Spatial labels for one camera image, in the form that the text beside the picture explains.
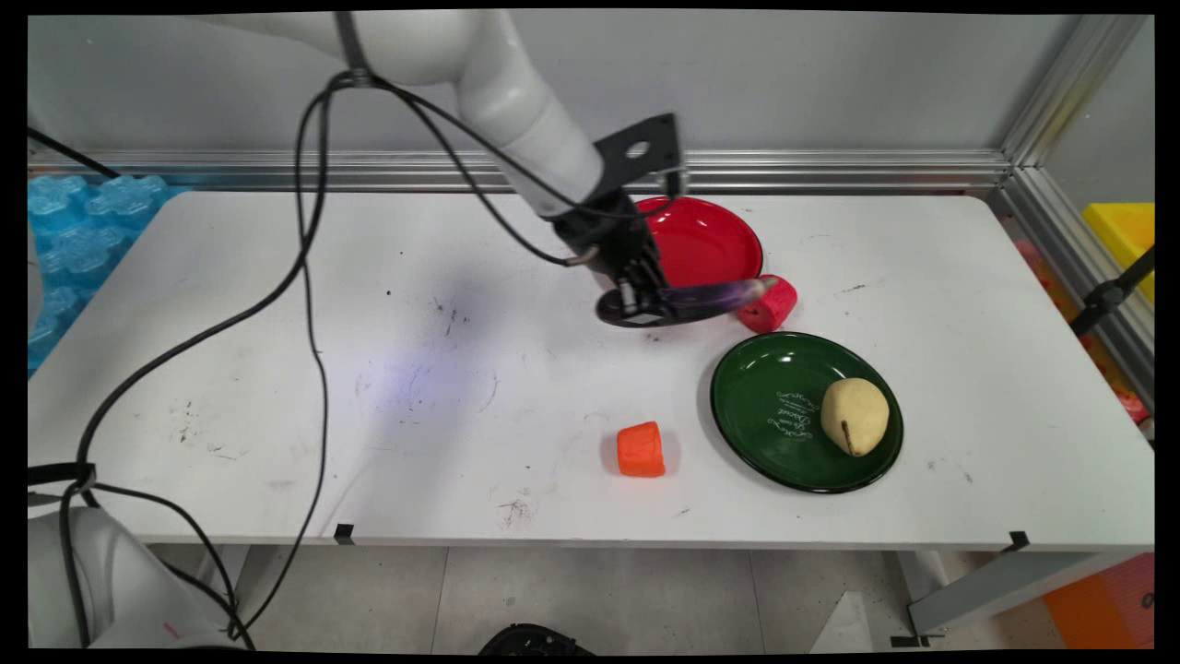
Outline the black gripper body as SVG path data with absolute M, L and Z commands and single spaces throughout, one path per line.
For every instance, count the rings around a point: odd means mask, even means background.
M 578 256 L 597 248 L 586 269 L 603 291 L 625 280 L 638 290 L 666 289 L 666 270 L 645 215 L 622 189 L 615 189 L 556 216 L 553 231 Z

